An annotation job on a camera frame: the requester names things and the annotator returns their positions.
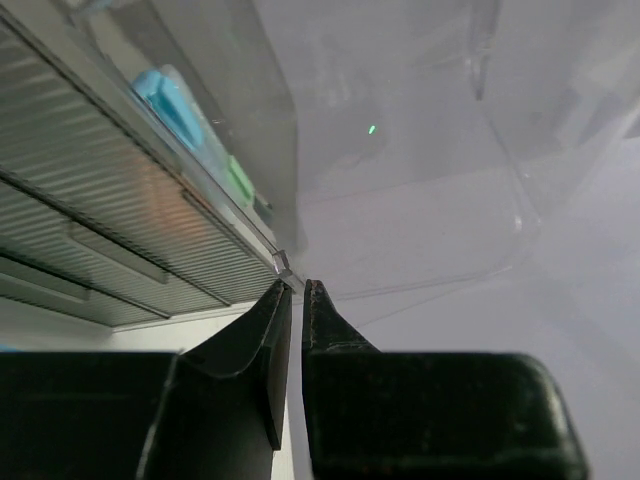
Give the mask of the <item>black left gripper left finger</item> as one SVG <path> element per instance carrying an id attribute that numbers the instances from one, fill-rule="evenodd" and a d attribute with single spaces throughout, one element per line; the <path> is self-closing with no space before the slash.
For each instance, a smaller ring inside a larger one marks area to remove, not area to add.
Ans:
<path id="1" fill-rule="evenodd" d="M 282 446 L 291 288 L 183 353 L 1 357 L 5 479 L 267 479 Z"/>

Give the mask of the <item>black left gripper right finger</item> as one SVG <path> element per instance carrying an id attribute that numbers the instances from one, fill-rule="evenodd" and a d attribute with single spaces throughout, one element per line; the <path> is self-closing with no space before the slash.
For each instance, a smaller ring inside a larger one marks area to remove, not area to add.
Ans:
<path id="1" fill-rule="evenodd" d="M 383 352 L 305 286 L 302 396 L 317 479 L 586 479 L 549 370 L 520 353 Z"/>

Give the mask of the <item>clear acrylic drawer organizer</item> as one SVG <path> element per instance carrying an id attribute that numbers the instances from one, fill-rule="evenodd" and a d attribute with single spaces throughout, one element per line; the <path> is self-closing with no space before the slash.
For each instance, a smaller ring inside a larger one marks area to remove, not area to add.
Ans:
<path id="1" fill-rule="evenodd" d="M 166 64 L 200 152 L 132 88 Z M 1 295 L 118 328 L 458 290 L 638 116 L 635 1 L 5 1 Z"/>

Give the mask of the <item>blue cap highlighter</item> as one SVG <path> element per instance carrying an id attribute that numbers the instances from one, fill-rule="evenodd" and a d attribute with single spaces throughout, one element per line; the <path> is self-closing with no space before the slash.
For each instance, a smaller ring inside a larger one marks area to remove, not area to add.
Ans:
<path id="1" fill-rule="evenodd" d="M 173 65 L 140 73 L 132 88 L 190 151 L 202 150 L 201 112 L 189 86 Z"/>

